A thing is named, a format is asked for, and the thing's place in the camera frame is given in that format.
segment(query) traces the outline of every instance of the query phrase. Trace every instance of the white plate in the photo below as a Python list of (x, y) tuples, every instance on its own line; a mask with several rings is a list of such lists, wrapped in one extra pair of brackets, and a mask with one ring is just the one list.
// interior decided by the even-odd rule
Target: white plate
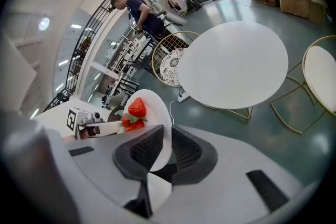
[(164, 128), (163, 147), (151, 168), (151, 171), (157, 171), (168, 163), (172, 154), (172, 121), (162, 99), (150, 90), (140, 90), (133, 94), (127, 101), (125, 113), (128, 113), (129, 105), (138, 97), (141, 97), (146, 107), (145, 126), (162, 124)]

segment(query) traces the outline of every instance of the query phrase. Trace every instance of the strawberry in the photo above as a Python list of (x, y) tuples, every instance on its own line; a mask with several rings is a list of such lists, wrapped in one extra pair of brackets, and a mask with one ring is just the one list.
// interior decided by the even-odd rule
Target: strawberry
[(121, 126), (128, 127), (131, 125), (131, 121), (127, 119), (129, 113), (125, 113), (121, 118)]
[(137, 122), (131, 123), (131, 125), (125, 129), (125, 132), (130, 132), (130, 131), (137, 130), (137, 129), (144, 128), (144, 127), (145, 127), (145, 124), (143, 123), (143, 121), (138, 120)]
[(146, 107), (140, 97), (136, 98), (128, 107), (128, 112), (133, 116), (143, 118), (146, 116)]

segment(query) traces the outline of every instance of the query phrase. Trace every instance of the chair leg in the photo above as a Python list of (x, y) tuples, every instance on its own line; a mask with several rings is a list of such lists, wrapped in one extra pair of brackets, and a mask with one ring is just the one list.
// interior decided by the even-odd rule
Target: chair leg
[(303, 89), (308, 93), (308, 95), (309, 95), (309, 97), (311, 98), (313, 104), (315, 104), (314, 101), (313, 101), (313, 99), (312, 99), (312, 96), (310, 95), (310, 93), (309, 93), (309, 92), (307, 91), (307, 89), (305, 88), (305, 83), (300, 83), (299, 86), (297, 86), (297, 87), (294, 88), (293, 90), (289, 91), (289, 92), (286, 93), (285, 95), (283, 95), (283, 96), (281, 96), (281, 97), (279, 97), (279, 98), (277, 98), (277, 99), (271, 101), (271, 102), (270, 102), (270, 105), (271, 105), (272, 109), (274, 110), (274, 112), (275, 112), (276, 116), (278, 117), (278, 119), (279, 119), (279, 120), (280, 120), (280, 121), (281, 121), (287, 128), (291, 129), (293, 132), (296, 132), (296, 133), (298, 133), (298, 134), (303, 134), (306, 130), (308, 130), (308, 129), (311, 128), (315, 123), (318, 122), (318, 120), (324, 115), (325, 111), (324, 111), (324, 112), (323, 112), (323, 113), (322, 113), (322, 114), (321, 114), (321, 115), (320, 115), (320, 116), (319, 116), (319, 117), (318, 117), (312, 124), (310, 124), (305, 130), (303, 130), (303, 131), (299, 131), (299, 130), (293, 128), (292, 126), (290, 126), (290, 125), (289, 125), (289, 124), (288, 124), (288, 123), (281, 117), (281, 115), (280, 115), (279, 112), (276, 110), (275, 106), (273, 105), (273, 103), (274, 103), (275, 101), (278, 101), (278, 100), (280, 100), (280, 99), (286, 97), (287, 95), (289, 95), (289, 94), (295, 92), (296, 90), (298, 90), (298, 89), (300, 89), (300, 88), (303, 88)]

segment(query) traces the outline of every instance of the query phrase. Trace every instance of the floor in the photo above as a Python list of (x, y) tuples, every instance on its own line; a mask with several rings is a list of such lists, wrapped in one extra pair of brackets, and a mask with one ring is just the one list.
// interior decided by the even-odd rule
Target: floor
[[(257, 22), (273, 30), (286, 46), (289, 69), (302, 60), (307, 47), (315, 40), (335, 34), (333, 25), (326, 21), (323, 26), (306, 19), (284, 14), (279, 8), (254, 3), (251, 0), (220, 0), (187, 16), (183, 30), (203, 33), (225, 22), (245, 20)], [(332, 43), (326, 43), (329, 49)], [(302, 81), (298, 67), (292, 76)], [(146, 71), (135, 74), (141, 89), (156, 92), (169, 109), (170, 102), (177, 100), (178, 88), (161, 83)], [(225, 111), (207, 108), (192, 98), (183, 103), (172, 104), (175, 124), (199, 128), (219, 135), (242, 140), (269, 156), (292, 173), (304, 186), (320, 179), (333, 157), (335, 149), (336, 119), (325, 114), (317, 124), (298, 135), (285, 128), (275, 116), (269, 102), (296, 86), (286, 80), (278, 92), (266, 102), (254, 107), (253, 116), (246, 121)], [(320, 113), (319, 105), (313, 106), (308, 95), (298, 90), (276, 103), (279, 112), (298, 129), (305, 129)]]

